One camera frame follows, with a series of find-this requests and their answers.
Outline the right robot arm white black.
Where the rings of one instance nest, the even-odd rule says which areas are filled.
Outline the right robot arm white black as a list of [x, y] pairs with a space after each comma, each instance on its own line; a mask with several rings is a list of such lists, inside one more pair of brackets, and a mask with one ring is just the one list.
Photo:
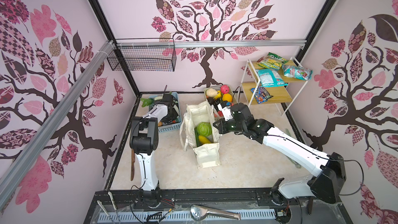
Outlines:
[[337, 153], [331, 155], [315, 150], [285, 134], [271, 122], [256, 119], [247, 105], [237, 103], [217, 106], [223, 118], [213, 126], [220, 134], [233, 132], [273, 148], [305, 168], [309, 175], [296, 179], [280, 178], [270, 190], [271, 201], [284, 205], [289, 199], [315, 197], [334, 204], [339, 200], [346, 181], [344, 159]]

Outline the green cabbage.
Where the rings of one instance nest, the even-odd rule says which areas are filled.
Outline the green cabbage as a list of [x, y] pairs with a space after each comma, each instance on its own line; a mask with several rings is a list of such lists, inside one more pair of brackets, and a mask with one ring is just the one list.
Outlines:
[[201, 122], [196, 127], [198, 134], [208, 137], [212, 135], [212, 125], [209, 122]]

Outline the cream canvas grocery bag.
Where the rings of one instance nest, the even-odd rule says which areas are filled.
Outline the cream canvas grocery bag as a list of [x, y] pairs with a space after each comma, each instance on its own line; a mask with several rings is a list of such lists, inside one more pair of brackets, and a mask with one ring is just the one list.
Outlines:
[[215, 123], [214, 108], [207, 101], [198, 105], [188, 105], [183, 115], [179, 131], [183, 150], [193, 149], [198, 168], [211, 168], [221, 165], [219, 155], [219, 131]]

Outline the orange fruit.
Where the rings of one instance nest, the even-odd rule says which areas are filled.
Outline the orange fruit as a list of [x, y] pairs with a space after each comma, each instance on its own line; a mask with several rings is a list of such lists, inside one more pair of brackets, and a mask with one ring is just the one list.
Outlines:
[[233, 101], [233, 96], [229, 93], [226, 93], [222, 96], [222, 100], [231, 103]]

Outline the green cucumber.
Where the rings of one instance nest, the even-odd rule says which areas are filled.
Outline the green cucumber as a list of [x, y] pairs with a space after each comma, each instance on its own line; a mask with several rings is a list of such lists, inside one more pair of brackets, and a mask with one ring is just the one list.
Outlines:
[[195, 133], [195, 142], [196, 142], [196, 145], [197, 145], [197, 147], [200, 147], [200, 146], [202, 145], [202, 143], [201, 143], [200, 140], [199, 140], [199, 134], [198, 134], [197, 128], [194, 129], [194, 133]]

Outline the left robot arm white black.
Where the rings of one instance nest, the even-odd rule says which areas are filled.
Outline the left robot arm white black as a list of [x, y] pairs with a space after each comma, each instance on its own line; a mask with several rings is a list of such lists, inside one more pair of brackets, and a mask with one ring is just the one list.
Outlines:
[[137, 198], [150, 208], [155, 208], [161, 203], [161, 191], [153, 157], [159, 144], [159, 122], [170, 122], [177, 117], [174, 96], [163, 94], [147, 114], [132, 119], [130, 148], [136, 154], [141, 173]]

